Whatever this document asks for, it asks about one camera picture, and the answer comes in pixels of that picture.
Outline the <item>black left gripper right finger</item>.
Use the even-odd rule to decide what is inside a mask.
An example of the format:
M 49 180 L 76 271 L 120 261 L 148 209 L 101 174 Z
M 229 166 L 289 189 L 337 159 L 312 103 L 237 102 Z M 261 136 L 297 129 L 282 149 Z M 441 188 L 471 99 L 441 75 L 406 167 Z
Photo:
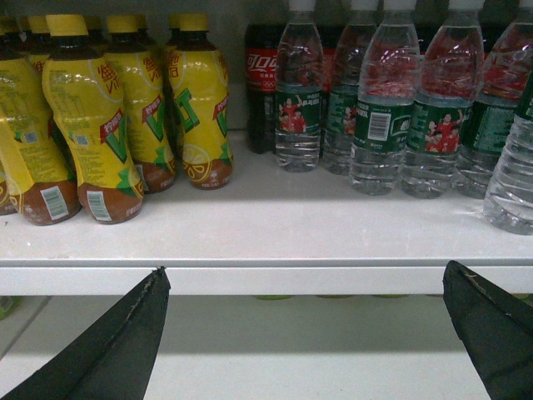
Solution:
M 457 261 L 443 299 L 458 338 L 492 399 L 532 398 L 532 306 Z

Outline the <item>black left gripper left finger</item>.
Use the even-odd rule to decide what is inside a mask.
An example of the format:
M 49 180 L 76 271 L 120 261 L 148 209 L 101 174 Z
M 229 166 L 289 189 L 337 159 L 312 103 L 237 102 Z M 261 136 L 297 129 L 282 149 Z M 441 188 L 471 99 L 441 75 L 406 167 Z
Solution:
M 143 399 L 171 284 L 159 267 L 5 399 Z

